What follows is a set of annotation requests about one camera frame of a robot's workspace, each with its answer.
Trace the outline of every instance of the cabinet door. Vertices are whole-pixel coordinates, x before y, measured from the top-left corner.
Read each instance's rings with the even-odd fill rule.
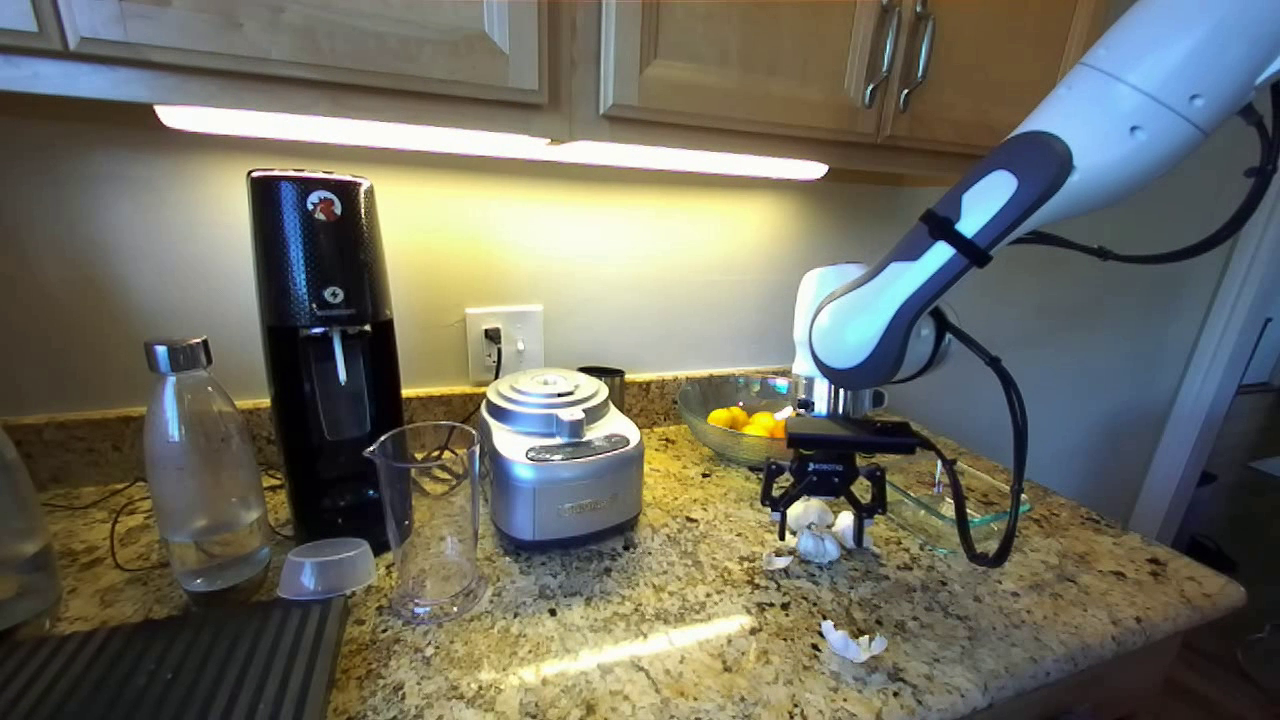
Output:
[[[46,0],[0,0],[0,45],[57,47],[53,7]]]
[[[868,136],[878,0],[603,0],[602,112],[782,136]]]
[[[549,96],[546,0],[59,0],[67,47],[447,96]]]
[[[892,136],[995,144],[1088,47],[1098,26],[1098,0],[909,0],[902,85],[885,96]]]

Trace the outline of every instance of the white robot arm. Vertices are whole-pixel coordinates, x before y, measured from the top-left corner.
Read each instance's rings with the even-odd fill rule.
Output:
[[[1136,0],[1049,102],[808,329],[838,387],[902,378],[915,322],[1021,233],[1162,178],[1280,76],[1280,0]]]

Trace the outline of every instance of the black mat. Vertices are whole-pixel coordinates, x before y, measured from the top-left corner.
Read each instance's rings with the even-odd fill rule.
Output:
[[[0,645],[13,720],[320,720],[345,599],[229,605],[188,618]]]

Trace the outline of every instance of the granite countertop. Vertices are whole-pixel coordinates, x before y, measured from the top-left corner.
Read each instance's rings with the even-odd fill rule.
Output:
[[[930,474],[933,462],[892,464],[892,476]],[[549,556],[505,556],[488,535],[494,597],[469,622],[391,622],[382,560],[382,579],[347,605],[330,712],[966,715],[1243,605],[1241,586],[1039,487],[995,571],[902,500],[873,524],[873,552],[782,569],[755,492],[751,474],[718,462],[686,425],[659,425],[644,427],[642,529]],[[283,522],[282,481],[267,500]],[[184,607],[155,564],[144,485],[46,487],[46,512],[63,578],[53,631]],[[889,652],[850,665],[823,648],[820,622],[880,631]]]

